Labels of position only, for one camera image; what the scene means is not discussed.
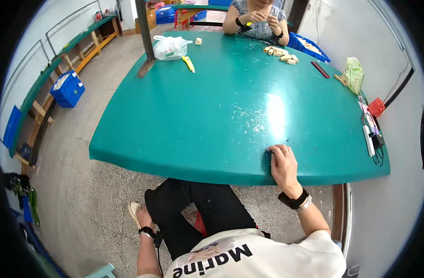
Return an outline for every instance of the man's right hand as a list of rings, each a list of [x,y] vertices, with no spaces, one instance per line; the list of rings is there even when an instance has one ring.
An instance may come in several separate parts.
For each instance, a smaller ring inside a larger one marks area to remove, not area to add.
[[[262,12],[254,11],[254,12],[250,12],[250,13],[247,13],[245,15],[240,16],[238,18],[238,20],[242,24],[246,24],[248,22],[258,23],[258,22],[268,20],[268,16],[263,14]]]
[[[274,145],[268,147],[271,153],[271,174],[277,185],[291,199],[298,199],[303,192],[297,181],[297,160],[291,147]]]

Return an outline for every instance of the red bag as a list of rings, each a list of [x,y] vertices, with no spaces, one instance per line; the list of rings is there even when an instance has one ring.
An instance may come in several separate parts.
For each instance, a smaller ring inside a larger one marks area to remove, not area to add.
[[[376,118],[379,118],[382,114],[383,110],[385,110],[385,105],[383,104],[383,101],[380,98],[376,98],[373,100],[370,105],[368,106],[368,111],[375,116]]]

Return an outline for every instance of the woman's hand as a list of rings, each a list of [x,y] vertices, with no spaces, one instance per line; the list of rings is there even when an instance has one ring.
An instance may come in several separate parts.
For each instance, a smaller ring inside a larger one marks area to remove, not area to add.
[[[152,217],[150,217],[150,214],[149,214],[146,206],[144,206],[143,208],[138,209],[136,211],[136,214],[135,215],[136,215],[136,218],[139,221],[139,224],[141,225],[141,228],[147,226],[147,227],[152,228],[152,230],[153,230],[153,228],[155,227],[155,225],[154,225],[154,223],[152,221]]]
[[[282,33],[282,29],[278,26],[278,19],[275,16],[268,16],[267,21],[274,35],[278,36]]]
[[[297,160],[291,147],[274,145],[268,147],[271,154],[271,174],[277,185],[291,199],[298,199],[303,192],[297,181]]]
[[[250,12],[240,16],[238,20],[242,24],[246,24],[248,22],[259,23],[259,22],[268,20],[268,16],[263,14],[262,12],[254,11],[254,12]]]

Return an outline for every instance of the green workbench top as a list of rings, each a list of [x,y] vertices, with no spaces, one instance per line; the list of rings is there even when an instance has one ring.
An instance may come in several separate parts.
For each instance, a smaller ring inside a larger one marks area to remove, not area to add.
[[[88,26],[86,30],[82,31],[81,33],[79,33],[76,37],[74,37],[73,39],[71,39],[71,41],[66,44],[66,46],[64,48],[62,48],[62,50],[58,53],[57,56],[60,56],[64,53],[68,53],[73,47],[75,47],[85,36],[87,36],[88,34],[90,34],[92,31],[96,30],[97,28],[99,28],[99,26],[103,25],[104,23],[112,20],[112,18],[115,18],[115,16],[107,16],[104,17],[101,20],[96,21],[95,23],[93,23],[92,25]]]
[[[220,32],[166,32],[203,39],[183,60],[159,61],[142,79],[137,61],[106,107],[91,159],[129,170],[237,185],[273,185],[265,149],[292,147],[303,185],[360,181],[390,173],[369,157],[358,98],[286,47],[296,65],[263,53],[267,43]],[[320,63],[333,76],[336,69]]]
[[[205,9],[208,11],[224,11],[227,12],[229,6],[224,5],[200,5],[200,4],[174,4],[171,6],[172,9]]]
[[[33,105],[33,102],[35,101],[39,91],[41,90],[42,85],[44,85],[45,81],[47,81],[50,74],[53,72],[55,68],[58,67],[60,63],[61,63],[60,57],[54,59],[53,62],[50,64],[50,66],[46,68],[42,72],[42,74],[40,74],[37,77],[36,81],[33,83],[30,90],[26,94],[26,97],[23,100],[22,105],[19,109],[21,112],[21,117],[16,127],[16,133],[13,139],[13,143],[11,144],[11,147],[9,148],[9,156],[14,157],[16,147],[18,146],[20,131],[22,130],[22,125],[23,125],[23,122],[25,121],[26,115],[28,114],[28,110],[30,110],[31,106]]]

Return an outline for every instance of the concrete floor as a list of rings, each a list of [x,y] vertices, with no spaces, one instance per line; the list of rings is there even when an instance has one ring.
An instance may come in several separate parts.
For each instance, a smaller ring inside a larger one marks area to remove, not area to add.
[[[172,24],[158,25],[151,35],[172,28]],[[116,277],[136,277],[139,237],[127,204],[143,201],[145,190],[156,188],[165,178],[90,160],[88,146],[110,98],[143,53],[140,35],[115,38],[85,67],[80,74],[84,94],[74,109],[56,106],[54,123],[40,148],[38,170],[31,173],[38,192],[38,235],[71,277],[83,277],[109,262]],[[277,200],[277,187],[232,188],[273,240],[291,243],[304,237],[297,214]],[[306,189],[331,227],[332,187]],[[185,215],[193,223],[194,206]],[[166,270],[171,260],[164,243],[160,253]]]

